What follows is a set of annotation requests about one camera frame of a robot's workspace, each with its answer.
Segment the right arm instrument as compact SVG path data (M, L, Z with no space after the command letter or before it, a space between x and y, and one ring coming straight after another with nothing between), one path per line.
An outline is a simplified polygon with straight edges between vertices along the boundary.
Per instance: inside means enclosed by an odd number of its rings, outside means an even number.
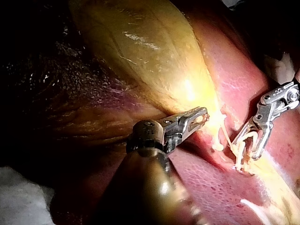
M300 84L297 81L286 82L261 96L257 104L257 113L249 119L253 130L262 130L287 110L295 109L300 103Z

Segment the right arm instrument jaw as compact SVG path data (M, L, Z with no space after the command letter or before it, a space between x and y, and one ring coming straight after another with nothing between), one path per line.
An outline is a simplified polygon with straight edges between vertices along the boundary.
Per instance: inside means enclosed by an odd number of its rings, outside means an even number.
M251 158L253 160L258 160L266 147L269 140L272 129L269 127L263 127L258 131L258 139L254 142L254 148L252 150Z
M255 146L257 142L257 126L252 121L249 120L241 129L239 134L235 137L235 139L232 141L232 146L237 146L242 141L246 140L247 138L253 138L253 146Z

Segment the left arm instrument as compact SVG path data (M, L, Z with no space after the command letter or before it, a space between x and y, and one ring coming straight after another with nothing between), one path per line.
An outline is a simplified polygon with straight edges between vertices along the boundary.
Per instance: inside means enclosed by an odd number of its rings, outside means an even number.
M161 120L141 120L127 138L126 153L137 152L142 157L169 154L188 134L189 118L174 115Z

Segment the left arm instrument jaw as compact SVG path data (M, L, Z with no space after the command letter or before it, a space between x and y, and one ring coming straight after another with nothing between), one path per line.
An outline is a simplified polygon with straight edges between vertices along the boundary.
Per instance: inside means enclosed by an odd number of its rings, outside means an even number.
M207 122L209 114L206 107L196 107L184 112L179 121L180 122Z
M208 114L194 116L189 119L185 130L185 139L191 136L195 131L201 129L207 121L209 121Z

